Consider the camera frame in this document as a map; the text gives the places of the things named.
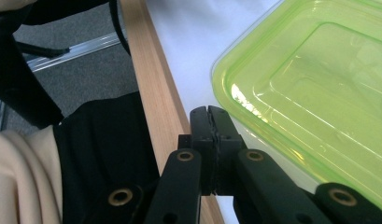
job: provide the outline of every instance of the hole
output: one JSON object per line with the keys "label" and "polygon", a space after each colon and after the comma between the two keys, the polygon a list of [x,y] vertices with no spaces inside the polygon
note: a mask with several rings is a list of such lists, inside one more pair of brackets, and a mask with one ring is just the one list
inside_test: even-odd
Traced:
{"label": "hole", "polygon": [[163,217],[163,222],[164,222],[164,223],[167,223],[167,224],[177,223],[177,220],[178,220],[177,215],[176,215],[176,214],[173,214],[173,213],[167,213],[167,214]]}
{"label": "hole", "polygon": [[252,161],[262,161],[263,155],[259,152],[249,151],[247,152],[247,158],[249,158]]}
{"label": "hole", "polygon": [[344,206],[354,206],[357,204],[356,198],[345,190],[330,189],[329,194],[334,201]]}
{"label": "hole", "polygon": [[122,206],[127,204],[133,198],[133,193],[129,189],[116,189],[109,194],[108,202],[113,206]]}
{"label": "hole", "polygon": [[304,223],[304,224],[310,224],[310,223],[313,223],[313,219],[306,215],[306,214],[303,214],[303,213],[300,213],[300,214],[297,214],[296,215],[296,219],[301,222],[301,223]]}
{"label": "hole", "polygon": [[191,161],[191,160],[193,160],[193,154],[191,154],[190,152],[187,152],[187,151],[180,152],[177,155],[177,159],[179,161]]}

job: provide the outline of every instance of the plastic lid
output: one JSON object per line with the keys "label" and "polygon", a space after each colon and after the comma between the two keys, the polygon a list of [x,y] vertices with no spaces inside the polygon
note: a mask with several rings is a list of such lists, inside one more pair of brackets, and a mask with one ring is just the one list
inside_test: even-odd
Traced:
{"label": "plastic lid", "polygon": [[288,0],[216,64],[221,105],[382,208],[382,1]]}

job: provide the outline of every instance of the wooden table edge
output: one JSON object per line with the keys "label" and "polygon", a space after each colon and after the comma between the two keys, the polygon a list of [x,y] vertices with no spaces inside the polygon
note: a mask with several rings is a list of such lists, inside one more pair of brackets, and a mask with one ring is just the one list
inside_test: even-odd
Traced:
{"label": "wooden table edge", "polygon": [[[162,173],[177,137],[189,133],[188,118],[144,0],[120,0],[135,75],[156,161]],[[201,223],[224,223],[214,196],[202,198]]]}

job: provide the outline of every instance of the green plastic container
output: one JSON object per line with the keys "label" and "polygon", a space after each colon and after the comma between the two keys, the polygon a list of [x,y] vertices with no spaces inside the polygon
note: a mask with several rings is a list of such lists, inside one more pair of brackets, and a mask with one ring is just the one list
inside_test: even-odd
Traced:
{"label": "green plastic container", "polygon": [[382,208],[382,0],[288,0],[213,70],[219,103],[318,182]]}

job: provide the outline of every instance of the gray carpet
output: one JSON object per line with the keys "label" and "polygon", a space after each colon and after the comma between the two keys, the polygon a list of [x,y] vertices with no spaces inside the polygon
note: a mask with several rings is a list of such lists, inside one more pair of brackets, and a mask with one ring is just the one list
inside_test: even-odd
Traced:
{"label": "gray carpet", "polygon": [[[67,48],[113,32],[105,4],[60,21],[22,26],[15,38],[41,47]],[[115,98],[138,90],[132,60],[121,45],[38,71],[35,76],[65,116],[87,101]],[[24,134],[37,130],[10,108],[4,129]]]}

